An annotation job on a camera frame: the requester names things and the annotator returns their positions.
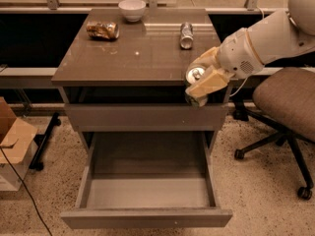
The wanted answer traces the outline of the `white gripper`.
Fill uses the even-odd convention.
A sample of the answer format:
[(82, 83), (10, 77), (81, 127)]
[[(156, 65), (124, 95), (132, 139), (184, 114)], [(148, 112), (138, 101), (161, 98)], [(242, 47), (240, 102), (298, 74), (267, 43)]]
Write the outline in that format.
[(225, 88), (233, 76), (245, 79), (263, 68), (248, 30), (242, 28), (228, 36), (219, 48), (210, 48), (188, 66), (188, 72), (201, 69), (205, 73), (186, 89), (186, 93), (193, 98), (201, 98)]

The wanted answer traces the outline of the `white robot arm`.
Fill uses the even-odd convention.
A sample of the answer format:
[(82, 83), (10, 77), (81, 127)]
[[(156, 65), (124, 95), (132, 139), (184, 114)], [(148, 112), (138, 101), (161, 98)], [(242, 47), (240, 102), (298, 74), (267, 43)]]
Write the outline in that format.
[(276, 60), (310, 53), (315, 47), (315, 0), (288, 0), (287, 8), (226, 37), (191, 63), (186, 93), (199, 101), (245, 79)]

